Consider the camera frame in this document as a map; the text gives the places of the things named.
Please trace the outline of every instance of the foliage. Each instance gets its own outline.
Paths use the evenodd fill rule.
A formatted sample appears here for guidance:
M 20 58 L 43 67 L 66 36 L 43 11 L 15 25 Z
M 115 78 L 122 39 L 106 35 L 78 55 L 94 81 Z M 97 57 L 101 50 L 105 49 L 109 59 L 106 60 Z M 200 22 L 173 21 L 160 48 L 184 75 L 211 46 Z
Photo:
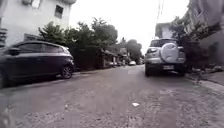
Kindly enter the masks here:
M 101 51 L 115 44 L 117 30 L 113 25 L 102 19 L 93 19 L 89 27 L 79 22 L 77 28 L 63 30 L 59 25 L 50 22 L 44 28 L 39 28 L 43 40 L 69 47 L 78 68 L 91 69 L 101 59 Z
M 116 43 L 118 32 L 113 25 L 107 24 L 106 21 L 94 18 L 91 24 L 94 31 L 94 43 L 106 49 L 108 46 Z
M 54 25 L 53 22 L 50 22 L 44 28 L 39 28 L 38 30 L 43 40 L 64 45 L 64 30 L 59 25 Z

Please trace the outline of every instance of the overcast sky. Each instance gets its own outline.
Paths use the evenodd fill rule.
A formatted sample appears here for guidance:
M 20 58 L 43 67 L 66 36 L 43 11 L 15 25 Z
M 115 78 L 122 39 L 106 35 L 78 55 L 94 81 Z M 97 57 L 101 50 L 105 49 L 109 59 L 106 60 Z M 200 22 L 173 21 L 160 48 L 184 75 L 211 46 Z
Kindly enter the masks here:
M 164 1 L 158 22 L 170 22 L 175 16 L 183 16 L 189 0 Z M 102 18 L 118 30 L 118 40 L 136 39 L 142 44 L 143 54 L 154 37 L 159 0 L 77 0 L 72 6 L 70 25 L 77 22 L 91 23 L 92 18 Z

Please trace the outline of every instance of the narrow street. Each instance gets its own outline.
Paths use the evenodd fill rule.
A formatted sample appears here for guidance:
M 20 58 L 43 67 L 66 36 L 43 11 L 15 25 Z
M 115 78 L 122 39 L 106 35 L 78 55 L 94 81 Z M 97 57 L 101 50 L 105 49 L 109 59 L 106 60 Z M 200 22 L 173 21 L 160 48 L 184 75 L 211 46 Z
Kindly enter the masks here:
M 174 74 L 147 78 L 135 66 L 3 89 L 0 110 L 15 128 L 222 128 L 223 99 Z

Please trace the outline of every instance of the car window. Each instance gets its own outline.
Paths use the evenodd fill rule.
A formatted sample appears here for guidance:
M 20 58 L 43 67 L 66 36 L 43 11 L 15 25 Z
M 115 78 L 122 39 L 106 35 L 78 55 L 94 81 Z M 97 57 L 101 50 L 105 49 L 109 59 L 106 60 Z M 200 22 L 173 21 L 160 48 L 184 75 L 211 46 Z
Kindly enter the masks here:
M 43 45 L 43 52 L 45 52 L 45 53 L 61 53 L 63 51 L 64 50 L 58 46 L 53 46 L 53 45 L 49 45 L 49 44 Z
M 176 43 L 174 40 L 153 40 L 150 47 L 162 47 L 166 43 Z
M 21 53 L 40 53 L 42 44 L 40 43 L 28 43 L 16 46 L 20 49 Z

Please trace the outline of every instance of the license plate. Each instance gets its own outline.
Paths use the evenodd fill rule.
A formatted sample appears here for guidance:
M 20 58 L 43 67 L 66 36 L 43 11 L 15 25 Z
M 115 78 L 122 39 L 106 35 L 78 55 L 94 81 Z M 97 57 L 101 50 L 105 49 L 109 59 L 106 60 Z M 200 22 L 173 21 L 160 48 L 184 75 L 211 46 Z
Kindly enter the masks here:
M 174 69 L 174 66 L 173 65 L 165 65 L 165 66 L 163 66 L 163 69 L 172 70 L 172 69 Z

